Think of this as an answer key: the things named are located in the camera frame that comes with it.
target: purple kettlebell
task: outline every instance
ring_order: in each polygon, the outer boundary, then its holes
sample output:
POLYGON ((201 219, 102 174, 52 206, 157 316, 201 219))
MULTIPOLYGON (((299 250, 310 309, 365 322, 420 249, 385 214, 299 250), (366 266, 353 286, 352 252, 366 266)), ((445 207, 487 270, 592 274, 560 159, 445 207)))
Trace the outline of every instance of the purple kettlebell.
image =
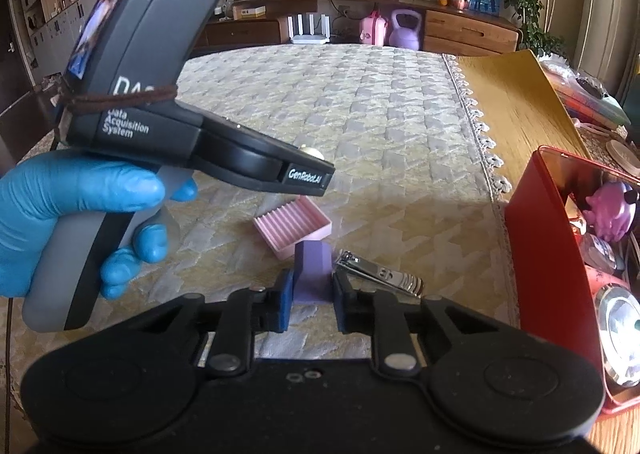
POLYGON ((396 48, 420 49, 420 28, 422 27, 422 15, 413 10, 394 10, 391 14, 393 33, 389 36, 389 46, 396 48), (398 15, 410 15, 418 20, 415 28, 406 28, 398 24, 398 15))

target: red box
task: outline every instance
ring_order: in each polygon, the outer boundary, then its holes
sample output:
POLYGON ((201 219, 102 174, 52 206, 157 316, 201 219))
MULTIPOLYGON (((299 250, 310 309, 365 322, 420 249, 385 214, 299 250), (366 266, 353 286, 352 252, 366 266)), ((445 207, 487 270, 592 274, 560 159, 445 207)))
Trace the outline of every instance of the red box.
POLYGON ((625 284, 584 264, 564 208, 569 194, 582 198, 593 194, 603 174, 640 189, 631 176, 540 147, 505 209, 520 327, 582 355, 602 372, 607 397, 601 418, 640 403, 640 384, 628 388, 607 384, 594 307, 594 294, 603 284, 625 284))

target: tablecloth lace trim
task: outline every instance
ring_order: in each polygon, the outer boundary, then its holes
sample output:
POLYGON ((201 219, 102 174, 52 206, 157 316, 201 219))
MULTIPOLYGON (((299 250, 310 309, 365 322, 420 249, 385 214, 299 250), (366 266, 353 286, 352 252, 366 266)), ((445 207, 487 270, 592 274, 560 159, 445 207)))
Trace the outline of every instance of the tablecloth lace trim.
POLYGON ((462 103, 464 107, 469 125, 472 128, 473 138, 480 150, 482 171, 489 186, 492 209, 495 217, 502 225, 503 232, 498 232, 498 238, 500 239, 500 249, 503 251, 503 258, 500 263, 502 264, 506 278, 505 288, 507 300, 509 301, 507 308, 508 319, 510 325, 520 327, 520 306, 518 304, 518 292, 515 285, 515 270, 511 256, 511 243, 508 239, 507 225, 504 219, 506 202, 500 199, 500 194, 509 192, 512 189, 512 185, 504 176, 495 173, 495 169, 503 166, 504 161, 496 154, 490 152, 490 149, 495 148, 496 143, 486 135, 489 131, 489 126, 480 120, 480 118, 484 116, 484 113, 477 108, 478 101, 471 96, 474 92, 469 89, 469 82, 465 80, 466 77, 460 66, 458 66, 458 60, 454 55, 443 54, 442 57, 456 87, 456 93, 458 94, 460 103, 462 103))
POLYGON ((492 148, 495 148, 496 143, 487 135, 489 126, 480 120, 484 113, 476 107, 478 101, 472 97, 474 92, 469 89, 469 82, 465 80, 466 77, 458 66, 458 60, 454 55, 443 55, 443 57, 456 87, 458 98, 465 108, 473 138, 481 151, 482 170, 490 186, 492 200, 495 201, 501 193, 509 192, 512 189, 509 180, 495 172, 496 168, 504 165, 504 162, 497 154, 490 152, 492 148))

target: kettlebell handle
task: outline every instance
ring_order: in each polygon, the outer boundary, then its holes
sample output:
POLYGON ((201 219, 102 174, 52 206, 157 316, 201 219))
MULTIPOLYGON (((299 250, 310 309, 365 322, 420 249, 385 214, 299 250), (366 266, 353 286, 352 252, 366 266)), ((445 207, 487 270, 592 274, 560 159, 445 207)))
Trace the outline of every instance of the kettlebell handle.
POLYGON ((394 25, 395 30, 400 28, 400 25, 398 24, 398 15, 410 15, 411 17, 415 17, 418 20, 418 26, 415 27, 415 31, 420 31, 420 28, 422 27, 422 14, 419 14, 414 10, 394 10, 391 13, 391 23, 394 25))

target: pink plush toy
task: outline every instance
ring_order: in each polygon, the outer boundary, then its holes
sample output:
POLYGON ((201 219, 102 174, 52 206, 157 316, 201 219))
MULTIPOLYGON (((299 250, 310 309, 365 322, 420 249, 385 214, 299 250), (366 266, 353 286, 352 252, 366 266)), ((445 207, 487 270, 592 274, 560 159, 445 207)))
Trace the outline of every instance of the pink plush toy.
POLYGON ((583 212, 588 225, 593 226, 596 236, 617 243, 628 232, 636 215, 636 205, 625 201, 625 192, 630 187, 621 181, 605 183, 593 196, 585 201, 591 210, 583 212))

